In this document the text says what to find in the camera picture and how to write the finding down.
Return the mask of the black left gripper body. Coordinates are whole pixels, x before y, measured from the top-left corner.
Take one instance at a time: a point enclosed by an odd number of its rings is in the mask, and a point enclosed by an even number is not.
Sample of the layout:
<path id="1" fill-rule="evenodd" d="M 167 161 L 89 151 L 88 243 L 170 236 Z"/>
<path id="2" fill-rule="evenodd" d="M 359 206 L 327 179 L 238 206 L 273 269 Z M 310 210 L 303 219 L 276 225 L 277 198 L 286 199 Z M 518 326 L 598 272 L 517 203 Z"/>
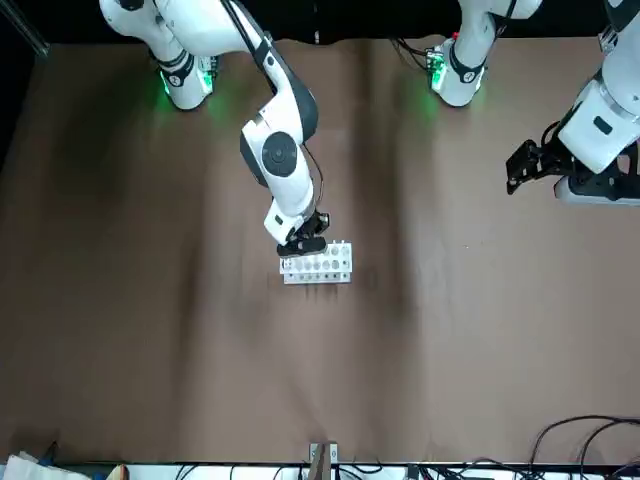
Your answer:
<path id="1" fill-rule="evenodd" d="M 639 150 L 624 149 L 601 173 L 593 173 L 571 155 L 552 156 L 554 185 L 562 201 L 638 201 Z"/>

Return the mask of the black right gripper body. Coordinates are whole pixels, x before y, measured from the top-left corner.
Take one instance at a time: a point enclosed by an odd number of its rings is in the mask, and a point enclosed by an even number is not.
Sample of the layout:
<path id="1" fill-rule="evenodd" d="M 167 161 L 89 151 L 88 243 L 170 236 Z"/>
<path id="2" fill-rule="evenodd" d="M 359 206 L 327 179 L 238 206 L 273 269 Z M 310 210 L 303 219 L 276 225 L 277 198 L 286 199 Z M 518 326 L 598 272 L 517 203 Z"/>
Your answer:
<path id="1" fill-rule="evenodd" d="M 291 239 L 303 240 L 321 236 L 330 226 L 330 215 L 315 210 L 292 234 Z"/>

